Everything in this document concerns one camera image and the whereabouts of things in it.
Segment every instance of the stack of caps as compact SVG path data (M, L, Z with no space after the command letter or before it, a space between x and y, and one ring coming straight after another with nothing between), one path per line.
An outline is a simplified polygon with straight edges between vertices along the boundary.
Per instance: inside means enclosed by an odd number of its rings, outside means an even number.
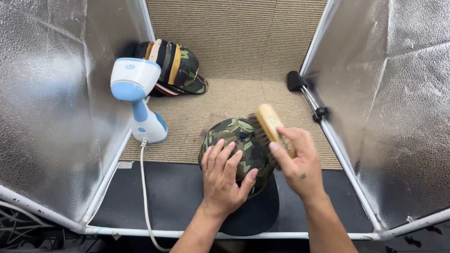
M202 94L208 90L208 82L198 75L197 57L186 47L158 39L143 42L135 51L135 58L156 62L161 75L151 96L175 97L183 94Z

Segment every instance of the silver reflective sheet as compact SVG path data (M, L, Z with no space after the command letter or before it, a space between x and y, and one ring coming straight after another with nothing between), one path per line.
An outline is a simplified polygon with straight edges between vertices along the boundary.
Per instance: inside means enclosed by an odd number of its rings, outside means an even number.
M114 60L149 40L140 1L0 0L0 184L80 221L131 109Z
M450 1L334 1L307 66L386 229L450 204Z

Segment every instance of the cap button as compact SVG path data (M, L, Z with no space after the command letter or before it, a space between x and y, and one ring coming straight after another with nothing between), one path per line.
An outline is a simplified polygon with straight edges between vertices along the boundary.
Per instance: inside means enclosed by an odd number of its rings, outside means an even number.
M241 138L241 139L247 138L247 133L246 132L240 132L239 133L239 138Z

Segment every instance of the beige carpet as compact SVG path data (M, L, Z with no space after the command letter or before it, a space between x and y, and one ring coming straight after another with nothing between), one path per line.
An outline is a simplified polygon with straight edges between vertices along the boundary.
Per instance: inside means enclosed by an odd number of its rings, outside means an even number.
M206 132L231 117L271 104L286 126L309 130L322 168L342 169L302 93L286 88L299 70L325 0L147 0L155 36L189 47L209 83L203 95L151 98L148 107L167 123L168 137L146 148L144 160L198 163ZM131 139L121 160L139 160Z

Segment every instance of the hand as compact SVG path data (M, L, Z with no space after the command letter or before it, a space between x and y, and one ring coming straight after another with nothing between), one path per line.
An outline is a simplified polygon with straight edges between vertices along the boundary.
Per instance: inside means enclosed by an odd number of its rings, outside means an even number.
M275 142L269 144L291 189L300 196L303 203L327 197L322 182L319 153L311 134L300 128L278 127L277 131L291 140L297 154L292 159L282 145Z
M201 162L203 171L203 208L207 215L225 220L247 200L248 193L255 184L258 169L247 173L239 188L236 184L236 170L242 158L238 150L230 159L236 144L231 142L223 150L224 139L220 139L214 148L209 147Z

